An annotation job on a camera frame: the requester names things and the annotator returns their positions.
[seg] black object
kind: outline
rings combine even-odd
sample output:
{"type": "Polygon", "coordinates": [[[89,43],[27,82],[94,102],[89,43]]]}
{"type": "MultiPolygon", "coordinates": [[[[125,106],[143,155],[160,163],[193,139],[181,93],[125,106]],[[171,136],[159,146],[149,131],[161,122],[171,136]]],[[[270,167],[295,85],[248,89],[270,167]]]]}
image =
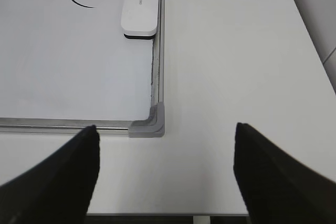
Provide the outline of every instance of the black object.
{"type": "Polygon", "coordinates": [[[100,168],[87,127],[43,162],[0,187],[0,224],[83,223],[100,168]]]}
{"type": "Polygon", "coordinates": [[[336,223],[336,184],[248,124],[237,124],[234,173],[252,223],[336,223]]]}
{"type": "Polygon", "coordinates": [[[131,35],[124,34],[124,36],[127,39],[144,39],[144,40],[150,40],[150,39],[154,39],[155,38],[155,35],[152,35],[152,36],[131,36],[131,35]]]}

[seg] table surface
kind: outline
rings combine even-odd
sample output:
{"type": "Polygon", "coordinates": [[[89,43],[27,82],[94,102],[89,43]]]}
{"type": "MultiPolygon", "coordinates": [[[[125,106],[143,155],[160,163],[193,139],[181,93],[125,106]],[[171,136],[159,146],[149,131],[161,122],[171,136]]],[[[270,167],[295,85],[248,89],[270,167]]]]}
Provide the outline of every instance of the table surface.
{"type": "MultiPolygon", "coordinates": [[[[336,99],[293,0],[166,0],[166,135],[101,137],[96,214],[245,214],[233,174],[246,122],[336,180],[336,99]]],[[[2,134],[0,183],[68,135],[2,134]]]]}

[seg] gray corner piece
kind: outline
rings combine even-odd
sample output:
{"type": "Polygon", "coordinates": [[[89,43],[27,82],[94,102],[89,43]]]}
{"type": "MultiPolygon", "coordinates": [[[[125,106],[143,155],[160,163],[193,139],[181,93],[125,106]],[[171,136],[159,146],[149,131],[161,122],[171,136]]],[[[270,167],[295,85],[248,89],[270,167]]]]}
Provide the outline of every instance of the gray corner piece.
{"type": "Polygon", "coordinates": [[[150,108],[149,117],[144,121],[134,121],[128,129],[131,138],[162,137],[164,135],[164,104],[159,102],[150,108]]]}

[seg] whiteboard tray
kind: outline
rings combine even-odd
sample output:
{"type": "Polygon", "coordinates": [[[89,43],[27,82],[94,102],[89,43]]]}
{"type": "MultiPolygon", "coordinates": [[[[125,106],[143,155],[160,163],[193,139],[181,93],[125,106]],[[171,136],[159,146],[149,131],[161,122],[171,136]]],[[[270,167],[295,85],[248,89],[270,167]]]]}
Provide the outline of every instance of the whiteboard tray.
{"type": "Polygon", "coordinates": [[[164,134],[164,0],[128,40],[123,0],[0,0],[0,131],[164,134]]]}

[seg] whiteboard eraser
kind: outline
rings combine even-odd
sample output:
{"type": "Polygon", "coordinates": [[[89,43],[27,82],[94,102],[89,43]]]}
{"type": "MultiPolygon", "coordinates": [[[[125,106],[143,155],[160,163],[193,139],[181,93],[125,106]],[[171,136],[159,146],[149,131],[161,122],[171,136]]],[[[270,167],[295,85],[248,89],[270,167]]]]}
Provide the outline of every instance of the whiteboard eraser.
{"type": "Polygon", "coordinates": [[[153,39],[157,29],[159,0],[124,0],[121,27],[129,39],[153,39]]]}

